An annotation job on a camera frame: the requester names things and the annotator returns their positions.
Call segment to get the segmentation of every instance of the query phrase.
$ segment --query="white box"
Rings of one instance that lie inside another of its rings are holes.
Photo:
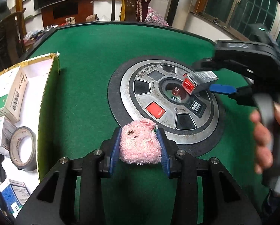
[[[56,83],[60,70],[59,59],[57,53],[49,53],[15,64],[7,70],[12,70],[19,65],[22,66],[27,75],[28,84],[22,100],[20,121],[15,123],[15,126],[17,128],[21,126],[29,127],[36,134],[38,153],[47,153],[51,151],[50,143],[53,140],[52,134],[48,133],[48,131],[52,132],[50,127],[51,119],[41,118],[40,120],[40,116],[45,116],[48,108],[51,109],[53,106],[53,101],[49,102],[49,104],[47,103],[51,99],[51,95],[55,95],[56,92]],[[29,148],[20,149],[20,157],[23,161],[26,161],[25,156],[28,156],[30,153],[31,150]],[[45,156],[42,154],[38,155],[41,156],[41,162],[37,166],[37,170],[32,172],[18,170],[8,157],[2,162],[6,177],[11,180],[23,182],[30,194],[35,190],[40,180],[44,178],[51,167],[48,164],[46,165],[49,162],[46,161]]]
[[[0,154],[9,155],[10,139],[15,130],[16,126],[6,116],[0,117]]]
[[[5,181],[0,184],[0,192],[9,211],[16,218],[22,206],[30,197],[30,193],[25,184],[6,178]]]
[[[20,108],[28,79],[21,66],[0,76],[0,117],[14,124],[20,120]]]

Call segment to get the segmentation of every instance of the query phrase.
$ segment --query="silver tape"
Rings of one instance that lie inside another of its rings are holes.
[[[30,137],[32,140],[32,152],[29,159],[23,163],[19,156],[19,146],[25,137]],[[10,159],[18,168],[25,171],[33,171],[37,168],[36,164],[36,136],[28,127],[17,128],[10,140],[9,148]]]

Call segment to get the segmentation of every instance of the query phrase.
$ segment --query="white label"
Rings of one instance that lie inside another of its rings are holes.
[[[227,43],[227,47],[239,47],[249,49],[249,44],[244,43]]]
[[[11,136],[14,133],[15,130],[16,130],[15,125],[13,125],[8,119],[5,118],[3,137],[2,137],[3,138],[2,145],[8,150],[10,148]]]
[[[213,73],[213,71],[205,72],[211,79],[217,78],[217,76]]]
[[[21,205],[24,205],[27,201],[27,199],[30,197],[27,189],[25,187],[18,187],[18,186],[14,186],[12,185],[12,188],[14,190],[14,193],[17,197],[17,199],[19,200]]]
[[[20,212],[21,208],[18,207],[17,203],[14,202],[12,205],[11,205],[11,208],[13,209],[13,216],[16,218],[18,213]]]
[[[192,108],[195,112],[197,112],[197,111],[199,110],[200,106],[201,106],[201,104],[200,104],[199,102],[194,101],[194,103],[193,103],[193,105],[191,106],[191,108]]]

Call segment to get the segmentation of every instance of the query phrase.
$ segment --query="pink fuzzy fabric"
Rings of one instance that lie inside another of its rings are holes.
[[[132,121],[122,128],[120,159],[140,165],[161,161],[161,147],[155,135],[156,125],[150,119]]]

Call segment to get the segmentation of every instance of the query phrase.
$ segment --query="cardboard box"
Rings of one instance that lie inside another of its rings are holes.
[[[0,154],[9,155],[10,139],[16,126],[7,117],[0,117]]]
[[[86,18],[86,22],[93,22],[99,20],[97,14],[90,15]]]
[[[5,158],[2,164],[7,178],[23,182],[30,194],[55,164],[47,154],[52,151],[54,106],[56,86],[60,72],[59,53],[48,53],[37,56],[11,66],[0,72],[0,76],[19,65],[24,69],[28,84],[22,100],[20,121],[14,125],[29,127],[36,135],[37,170],[24,172],[18,170],[10,158]],[[21,148],[20,157],[25,160],[31,150]]]
[[[0,117],[14,124],[20,120],[20,108],[28,79],[21,66],[0,75]]]
[[[189,95],[193,95],[200,91],[207,90],[209,86],[217,80],[218,77],[213,71],[193,72],[190,74],[186,73],[184,75],[184,81],[181,85],[189,93]]]
[[[66,18],[66,19],[65,19],[65,23],[66,23],[67,25],[73,25],[73,24],[75,24],[75,19],[74,19],[74,17]]]
[[[5,179],[0,184],[0,192],[11,214],[16,218],[27,199],[30,197],[26,186],[22,182]]]

